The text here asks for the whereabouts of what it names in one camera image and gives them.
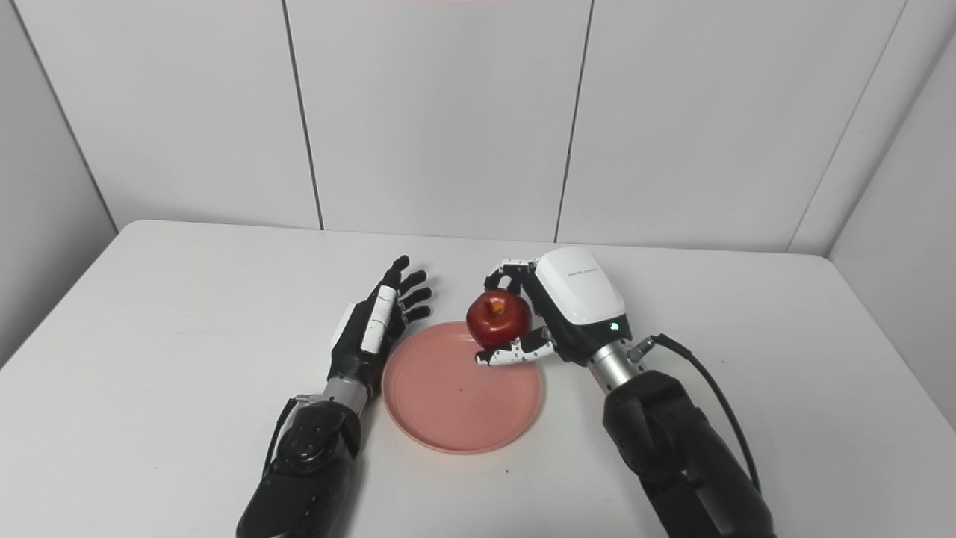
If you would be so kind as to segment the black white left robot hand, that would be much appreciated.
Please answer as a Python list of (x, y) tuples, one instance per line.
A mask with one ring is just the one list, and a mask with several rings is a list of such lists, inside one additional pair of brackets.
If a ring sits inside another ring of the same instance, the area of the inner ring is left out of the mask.
[(432, 297), (427, 272), (404, 273), (410, 264), (409, 256), (399, 256), (369, 295), (346, 310), (332, 340), (329, 380), (349, 378), (372, 396), (380, 393), (392, 348), (409, 326), (432, 313), (426, 303)]

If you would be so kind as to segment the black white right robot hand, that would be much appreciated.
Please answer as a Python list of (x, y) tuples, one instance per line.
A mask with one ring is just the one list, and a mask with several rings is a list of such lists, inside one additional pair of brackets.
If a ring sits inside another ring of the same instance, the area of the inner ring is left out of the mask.
[(590, 368), (595, 376), (634, 375), (626, 350), (633, 337), (624, 297), (586, 247), (559, 248), (537, 259), (503, 259), (485, 279), (488, 291), (522, 291), (543, 323), (508, 341), (484, 345), (475, 355), (483, 365), (517, 365), (553, 354)]

